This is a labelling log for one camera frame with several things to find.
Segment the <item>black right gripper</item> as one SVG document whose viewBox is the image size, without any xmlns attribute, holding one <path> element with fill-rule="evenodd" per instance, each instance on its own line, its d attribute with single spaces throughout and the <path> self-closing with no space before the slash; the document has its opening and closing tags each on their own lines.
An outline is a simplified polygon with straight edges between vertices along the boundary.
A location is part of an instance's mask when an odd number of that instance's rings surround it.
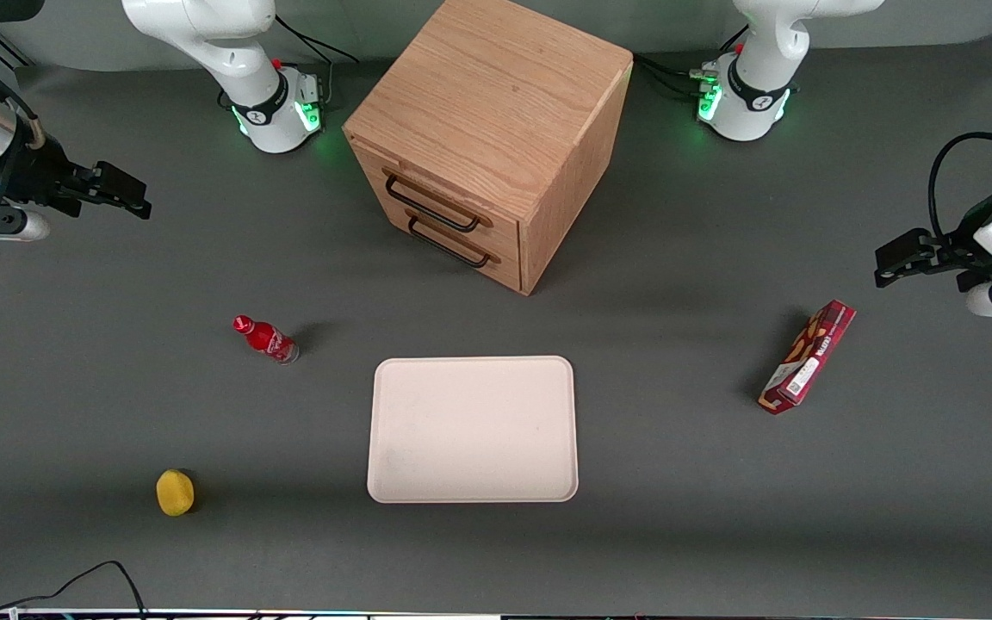
<svg viewBox="0 0 992 620">
<path fill-rule="evenodd" d="M 54 140 L 36 150 L 12 145 L 0 158 L 0 237 L 50 234 L 47 219 L 25 205 L 78 217 L 84 203 L 151 219 L 146 185 L 109 162 L 97 162 L 93 170 L 83 168 L 68 160 Z"/>
</svg>

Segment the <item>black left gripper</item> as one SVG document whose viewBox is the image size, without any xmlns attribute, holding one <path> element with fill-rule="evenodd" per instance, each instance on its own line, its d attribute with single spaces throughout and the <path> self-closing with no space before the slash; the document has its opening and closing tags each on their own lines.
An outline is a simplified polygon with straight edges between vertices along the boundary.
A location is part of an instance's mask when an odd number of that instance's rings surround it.
<svg viewBox="0 0 992 620">
<path fill-rule="evenodd" d="M 992 254 L 975 240 L 975 233 L 992 219 L 992 194 L 973 205 L 950 232 L 941 231 L 933 189 L 927 194 L 927 207 L 933 236 L 928 229 L 917 227 L 879 247 L 875 287 L 882 289 L 906 277 L 953 270 L 959 272 L 961 293 L 992 283 Z"/>
</svg>

